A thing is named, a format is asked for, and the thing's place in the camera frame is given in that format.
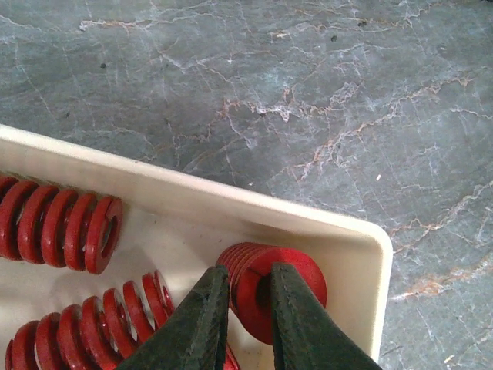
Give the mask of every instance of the red coil spring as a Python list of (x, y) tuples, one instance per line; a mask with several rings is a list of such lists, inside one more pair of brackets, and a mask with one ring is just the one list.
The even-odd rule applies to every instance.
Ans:
[(152, 313), (150, 322), (136, 284), (127, 281), (123, 296), (112, 288), (102, 300), (92, 296), (82, 306), (73, 304), (61, 314), (53, 312), (23, 325), (8, 344), (5, 369), (114, 369), (174, 310), (158, 271), (144, 275), (142, 283)]
[(115, 250), (122, 201), (0, 177), (0, 256), (101, 274)]

